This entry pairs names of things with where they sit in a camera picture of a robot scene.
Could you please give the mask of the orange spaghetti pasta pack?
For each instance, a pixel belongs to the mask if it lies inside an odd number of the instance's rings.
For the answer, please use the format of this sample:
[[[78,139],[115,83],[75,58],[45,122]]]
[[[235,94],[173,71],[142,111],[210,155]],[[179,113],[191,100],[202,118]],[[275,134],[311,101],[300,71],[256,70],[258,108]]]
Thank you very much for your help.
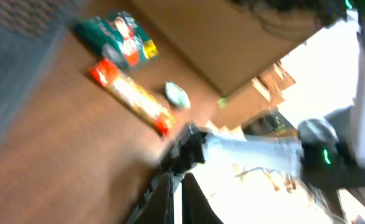
[[[167,136],[174,116],[152,94],[108,59],[89,68],[92,78],[109,94],[147,122],[160,136]]]

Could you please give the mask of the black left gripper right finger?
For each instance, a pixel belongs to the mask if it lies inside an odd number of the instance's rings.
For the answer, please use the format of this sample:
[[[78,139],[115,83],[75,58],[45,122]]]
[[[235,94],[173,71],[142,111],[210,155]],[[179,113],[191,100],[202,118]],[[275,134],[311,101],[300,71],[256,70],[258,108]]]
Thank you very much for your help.
[[[182,180],[182,223],[223,224],[192,173],[187,173]]]

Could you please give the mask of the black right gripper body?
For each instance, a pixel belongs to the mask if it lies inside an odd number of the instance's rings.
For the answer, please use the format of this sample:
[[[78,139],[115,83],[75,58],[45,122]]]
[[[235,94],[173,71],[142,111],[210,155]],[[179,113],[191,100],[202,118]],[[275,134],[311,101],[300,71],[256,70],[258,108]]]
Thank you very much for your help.
[[[208,132],[188,123],[178,137],[169,145],[160,167],[166,172],[184,174],[197,164],[206,162],[202,145]]]

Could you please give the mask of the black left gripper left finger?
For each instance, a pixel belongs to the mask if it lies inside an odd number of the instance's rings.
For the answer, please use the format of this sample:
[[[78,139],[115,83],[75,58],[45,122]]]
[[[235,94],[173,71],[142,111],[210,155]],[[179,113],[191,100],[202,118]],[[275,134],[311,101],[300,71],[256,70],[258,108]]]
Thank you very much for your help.
[[[133,224],[174,224],[173,193],[173,178],[169,173],[164,173]]]

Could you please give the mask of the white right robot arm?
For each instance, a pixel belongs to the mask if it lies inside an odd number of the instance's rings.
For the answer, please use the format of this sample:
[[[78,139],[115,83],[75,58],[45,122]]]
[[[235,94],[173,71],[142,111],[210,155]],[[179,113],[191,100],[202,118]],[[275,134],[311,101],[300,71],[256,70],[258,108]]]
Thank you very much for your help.
[[[358,89],[354,104],[335,110],[324,118],[302,121],[298,139],[280,144],[256,137],[247,142],[229,141],[223,152],[257,168],[277,170],[297,176],[309,188],[326,198],[334,218],[343,218],[338,190],[346,189],[365,206],[365,0],[321,1],[321,12],[345,17],[358,13]]]

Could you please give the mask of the green Nescafe coffee bag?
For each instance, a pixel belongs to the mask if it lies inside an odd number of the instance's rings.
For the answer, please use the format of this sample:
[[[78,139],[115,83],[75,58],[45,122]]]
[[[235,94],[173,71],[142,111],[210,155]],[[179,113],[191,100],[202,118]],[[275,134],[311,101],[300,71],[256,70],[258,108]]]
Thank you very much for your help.
[[[159,55],[152,38],[126,11],[79,21],[74,31],[90,50],[122,70],[140,67]]]

